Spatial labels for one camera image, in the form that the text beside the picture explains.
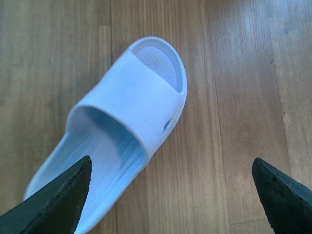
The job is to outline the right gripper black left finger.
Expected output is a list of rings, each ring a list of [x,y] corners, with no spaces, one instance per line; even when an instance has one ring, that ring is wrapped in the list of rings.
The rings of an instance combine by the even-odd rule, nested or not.
[[[89,192],[92,161],[85,156],[0,217],[2,234],[73,234]]]

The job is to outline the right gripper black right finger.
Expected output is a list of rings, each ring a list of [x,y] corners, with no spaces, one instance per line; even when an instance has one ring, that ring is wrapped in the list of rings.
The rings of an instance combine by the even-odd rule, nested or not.
[[[312,232],[312,191],[261,158],[252,175],[268,222],[276,234]]]

